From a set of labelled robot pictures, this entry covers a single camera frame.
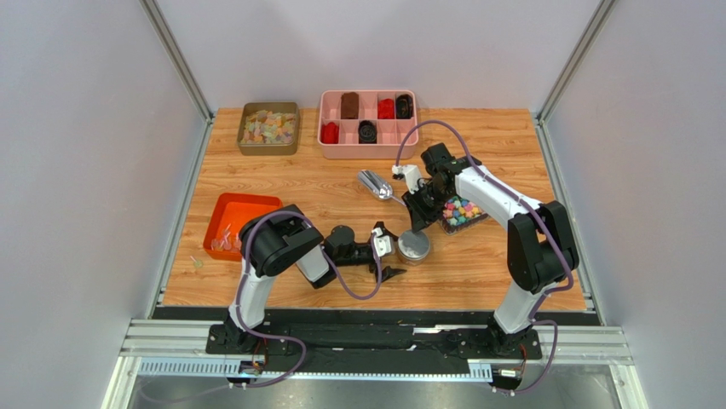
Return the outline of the white jar lid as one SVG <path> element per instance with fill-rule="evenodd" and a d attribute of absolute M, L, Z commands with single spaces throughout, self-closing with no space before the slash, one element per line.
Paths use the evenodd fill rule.
<path fill-rule="evenodd" d="M 397 254 L 428 256 L 431 252 L 431 242 L 425 232 L 414 233 L 412 230 L 406 230 L 399 236 L 397 248 Z"/>

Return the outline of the green tin of star candies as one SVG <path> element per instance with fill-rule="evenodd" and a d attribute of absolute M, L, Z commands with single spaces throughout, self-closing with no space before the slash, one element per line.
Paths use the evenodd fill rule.
<path fill-rule="evenodd" d="M 488 218 L 479 206 L 455 195 L 444 204 L 438 222 L 445 234 L 454 235 Z"/>

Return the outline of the silver metal scoop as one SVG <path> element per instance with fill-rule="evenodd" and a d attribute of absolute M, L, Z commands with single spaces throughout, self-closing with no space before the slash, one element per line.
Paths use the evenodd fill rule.
<path fill-rule="evenodd" d="M 372 170 L 360 170 L 357 174 L 359 183 L 366 187 L 374 197 L 379 200 L 394 200 L 400 205 L 405 205 L 402 199 L 395 196 L 393 187 L 385 181 L 378 173 Z"/>

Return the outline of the orange tray of lollipops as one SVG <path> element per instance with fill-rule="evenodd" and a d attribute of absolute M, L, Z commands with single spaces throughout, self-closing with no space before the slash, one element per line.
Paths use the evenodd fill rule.
<path fill-rule="evenodd" d="M 212 212 L 203 248 L 215 260 L 238 262 L 241 260 L 242 227 L 252 219 L 282 207 L 282 200 L 274 196 L 249 193 L 223 193 Z"/>

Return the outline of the bronze tin of gummy candies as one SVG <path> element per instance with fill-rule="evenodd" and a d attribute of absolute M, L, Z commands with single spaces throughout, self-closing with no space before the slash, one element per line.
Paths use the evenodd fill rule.
<path fill-rule="evenodd" d="M 243 107 L 237 146 L 245 156 L 289 156 L 299 146 L 300 112 L 296 102 L 249 102 Z"/>

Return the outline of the clear glass jar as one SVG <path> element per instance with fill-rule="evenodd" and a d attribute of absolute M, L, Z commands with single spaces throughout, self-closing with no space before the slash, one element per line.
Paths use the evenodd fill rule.
<path fill-rule="evenodd" d="M 406 254 L 403 254 L 403 253 L 398 253 L 397 257 L 401 263 L 408 265 L 408 266 L 421 265 L 427 258 L 426 255 L 424 255 L 424 256 L 407 256 Z"/>

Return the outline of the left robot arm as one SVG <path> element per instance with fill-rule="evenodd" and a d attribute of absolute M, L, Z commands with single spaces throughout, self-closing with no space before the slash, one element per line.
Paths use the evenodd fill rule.
<path fill-rule="evenodd" d="M 405 272 L 383 265 L 386 256 L 395 254 L 398 241 L 383 222 L 377 222 L 368 239 L 361 242 L 346 225 L 338 225 L 324 236 L 292 204 L 247 222 L 238 238 L 240 281 L 226 319 L 209 330 L 205 347 L 209 354 L 249 354 L 266 341 L 260 327 L 268 298 L 277 277 L 290 267 L 296 267 L 319 289 L 340 280 L 341 267 L 366 265 L 375 275 L 373 294 L 383 282 Z"/>

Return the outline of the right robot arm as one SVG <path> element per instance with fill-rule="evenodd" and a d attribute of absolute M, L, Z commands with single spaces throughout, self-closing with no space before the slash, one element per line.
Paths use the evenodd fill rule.
<path fill-rule="evenodd" d="M 454 158 L 436 144 L 421 158 L 428 173 L 416 165 L 396 163 L 395 179 L 406 183 L 402 200 L 412 231 L 429 227 L 454 196 L 467 199 L 507 233 L 507 268 L 512 282 L 487 324 L 487 346 L 497 354 L 515 349 L 533 325 L 545 297 L 572 280 L 579 253 L 565 206 L 543 203 L 503 183 L 470 154 Z"/>

